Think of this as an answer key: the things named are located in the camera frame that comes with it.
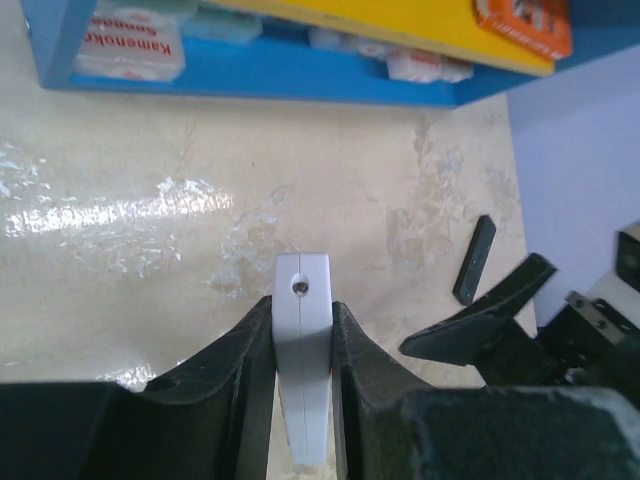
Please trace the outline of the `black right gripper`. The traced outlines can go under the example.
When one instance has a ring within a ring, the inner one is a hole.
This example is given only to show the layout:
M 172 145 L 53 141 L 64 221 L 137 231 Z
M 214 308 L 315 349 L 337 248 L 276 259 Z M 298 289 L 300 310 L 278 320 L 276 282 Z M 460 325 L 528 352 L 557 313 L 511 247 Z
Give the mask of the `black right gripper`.
M 532 338 L 511 320 L 556 273 L 545 257 L 528 255 L 477 299 L 479 270 L 462 284 L 464 308 L 408 336 L 409 357 L 472 364 L 491 386 L 639 388 L 639 328 L 603 299 L 572 292 L 566 306 Z

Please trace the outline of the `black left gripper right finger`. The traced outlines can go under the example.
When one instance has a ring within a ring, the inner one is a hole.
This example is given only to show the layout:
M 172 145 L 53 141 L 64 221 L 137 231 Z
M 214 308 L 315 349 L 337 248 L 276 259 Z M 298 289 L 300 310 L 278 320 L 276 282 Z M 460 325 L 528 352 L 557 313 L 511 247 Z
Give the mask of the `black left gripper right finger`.
M 340 302 L 333 420 L 341 479 L 635 479 L 639 413 L 583 387 L 436 389 Z

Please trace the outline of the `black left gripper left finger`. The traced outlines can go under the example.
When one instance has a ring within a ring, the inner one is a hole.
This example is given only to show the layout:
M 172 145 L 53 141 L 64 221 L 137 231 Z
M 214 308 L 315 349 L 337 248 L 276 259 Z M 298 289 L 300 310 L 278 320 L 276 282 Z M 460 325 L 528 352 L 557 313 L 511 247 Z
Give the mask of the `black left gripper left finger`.
M 140 392 L 107 381 L 1 387 L 5 479 L 262 479 L 275 365 L 271 300 Z

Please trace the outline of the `black remote control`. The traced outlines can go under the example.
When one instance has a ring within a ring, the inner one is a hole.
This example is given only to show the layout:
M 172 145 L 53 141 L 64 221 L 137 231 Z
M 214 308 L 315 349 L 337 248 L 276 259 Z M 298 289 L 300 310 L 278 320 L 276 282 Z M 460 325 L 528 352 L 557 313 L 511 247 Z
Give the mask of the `black remote control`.
M 496 226 L 491 217 L 480 216 L 452 290 L 463 306 L 469 306 L 474 300 L 495 234 Z

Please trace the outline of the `white remote control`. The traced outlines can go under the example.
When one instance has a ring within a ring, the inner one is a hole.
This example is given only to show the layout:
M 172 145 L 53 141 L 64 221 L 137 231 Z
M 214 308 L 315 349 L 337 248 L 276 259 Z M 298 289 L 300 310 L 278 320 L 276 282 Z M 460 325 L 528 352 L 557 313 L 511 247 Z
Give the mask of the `white remote control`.
M 329 256 L 279 254 L 272 340 L 287 440 L 296 465 L 326 462 L 332 326 Z

